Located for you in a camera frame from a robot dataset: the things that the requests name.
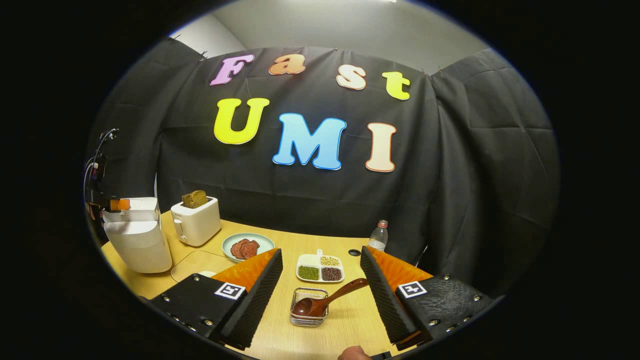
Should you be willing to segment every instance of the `plastic water bottle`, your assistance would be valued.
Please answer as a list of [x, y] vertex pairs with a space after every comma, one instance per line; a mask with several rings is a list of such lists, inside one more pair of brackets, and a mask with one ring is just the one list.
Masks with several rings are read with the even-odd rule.
[[384, 251], [387, 247], [387, 240], [389, 235], [387, 234], [387, 221], [380, 220], [378, 227], [371, 233], [369, 237], [369, 246], [380, 251]]

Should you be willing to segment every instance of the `black border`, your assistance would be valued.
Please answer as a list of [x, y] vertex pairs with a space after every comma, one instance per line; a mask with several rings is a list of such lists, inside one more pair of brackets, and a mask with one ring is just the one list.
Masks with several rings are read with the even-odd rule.
[[[7, 286], [22, 309], [18, 319], [8, 322], [15, 335], [9, 353], [64, 352], [89, 358], [237, 355], [167, 324], [117, 280], [94, 247], [79, 190], [86, 135], [117, 79], [172, 29], [221, 3], [49, 2], [6, 10], [5, 15], [11, 15], [6, 18], [24, 29], [21, 36], [8, 35], [12, 38], [4, 54], [21, 65], [4, 67], [10, 80], [17, 80], [10, 99], [24, 101], [6, 114], [11, 119], [6, 125], [19, 125], [18, 136], [3, 134], [9, 146], [6, 153], [9, 158], [16, 151], [23, 155], [9, 176], [17, 180], [18, 189], [24, 187], [39, 197], [22, 201], [22, 212], [10, 214], [20, 218], [17, 226], [22, 227], [14, 229], [11, 224], [6, 232], [8, 243], [24, 247], [6, 255], [5, 268], [14, 269], [5, 275], [12, 280]], [[607, 344], [604, 334], [592, 329], [588, 302], [569, 303], [574, 291], [584, 296], [585, 285], [606, 283], [611, 288], [614, 280], [600, 282], [607, 268], [599, 260], [597, 270], [585, 274], [587, 266], [595, 266], [586, 261], [594, 259], [595, 240], [616, 235], [602, 229], [612, 215], [596, 216], [603, 203], [602, 197], [597, 202], [597, 193], [624, 194], [622, 183], [605, 185], [616, 164], [603, 151], [624, 151], [621, 140], [612, 145], [606, 137], [614, 121], [624, 118], [616, 114], [618, 106], [610, 105], [615, 88], [602, 85], [602, 78], [615, 77], [607, 71], [617, 65], [611, 65], [610, 58], [618, 53], [611, 36], [614, 5], [604, 1], [429, 3], [480, 34], [530, 82], [557, 133], [563, 183], [550, 239], [509, 295], [488, 316], [430, 347], [426, 354], [408, 352], [398, 358], [530, 357], [565, 351], [593, 355], [598, 343]], [[594, 193], [595, 199], [587, 196]], [[606, 244], [598, 244], [602, 257]], [[616, 277], [629, 276], [619, 272]], [[582, 332], [589, 334], [583, 337]]]

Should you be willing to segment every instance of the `wooden table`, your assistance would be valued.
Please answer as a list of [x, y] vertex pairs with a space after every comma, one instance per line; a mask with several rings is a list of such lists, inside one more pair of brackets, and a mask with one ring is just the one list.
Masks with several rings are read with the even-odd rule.
[[[178, 240], [173, 228], [171, 211], [162, 215], [163, 231], [166, 234], [173, 266], [194, 251], [204, 250], [215, 255], [216, 266], [229, 267], [235, 263], [222, 252], [222, 241], [237, 233], [257, 233], [273, 240], [282, 249], [284, 268], [271, 300], [267, 305], [260, 325], [253, 337], [252, 345], [238, 352], [259, 359], [335, 360], [347, 347], [360, 345], [370, 356], [389, 351], [394, 356], [399, 351], [387, 338], [370, 287], [337, 299], [329, 306], [330, 312], [322, 325], [315, 328], [298, 327], [289, 321], [291, 297], [295, 288], [320, 288], [332, 294], [347, 282], [365, 277], [360, 268], [360, 257], [348, 254], [349, 249], [361, 249], [367, 238], [332, 238], [306, 234], [287, 233], [260, 227], [237, 224], [222, 220], [222, 228], [200, 247], [191, 247]], [[324, 254], [342, 260], [345, 279], [335, 284], [304, 282], [296, 277], [296, 262], [301, 254], [315, 254], [322, 249]], [[151, 299], [176, 284], [170, 271], [160, 274], [139, 274], [129, 270], [111, 243], [102, 247], [103, 254], [121, 280], [137, 295]]]

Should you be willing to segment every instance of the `black cloth backdrop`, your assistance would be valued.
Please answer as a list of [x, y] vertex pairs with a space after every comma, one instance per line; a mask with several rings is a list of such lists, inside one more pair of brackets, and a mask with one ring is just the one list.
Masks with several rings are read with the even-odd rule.
[[[299, 74], [272, 76], [285, 54], [303, 54]], [[222, 60], [254, 54], [231, 82], [210, 86]], [[502, 295], [535, 258], [557, 204], [559, 158], [550, 122], [519, 73], [495, 51], [481, 51], [433, 76], [392, 61], [318, 47], [253, 49], [200, 61], [167, 39], [135, 64], [97, 118], [89, 151], [102, 131], [119, 127], [104, 146], [109, 158], [100, 191], [157, 196], [161, 211], [181, 195], [205, 190], [225, 220], [283, 231], [366, 237], [389, 221], [387, 252], [432, 274], [456, 276], [489, 296]], [[365, 69], [367, 87], [335, 80], [342, 64]], [[400, 101], [383, 72], [411, 81]], [[232, 129], [246, 124], [248, 99], [264, 97], [257, 134], [228, 145], [213, 135], [221, 99], [238, 98]], [[342, 119], [337, 171], [277, 165], [283, 113], [304, 116], [313, 133]], [[365, 168], [370, 122], [397, 128], [390, 173]]]

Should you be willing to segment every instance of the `white toaster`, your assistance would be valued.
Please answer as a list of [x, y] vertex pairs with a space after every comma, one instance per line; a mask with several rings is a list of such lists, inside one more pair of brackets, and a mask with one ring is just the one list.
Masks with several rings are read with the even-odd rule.
[[190, 246], [201, 246], [220, 230], [218, 200], [207, 196], [209, 201], [195, 209], [182, 206], [182, 202], [171, 207], [173, 225], [178, 239]]

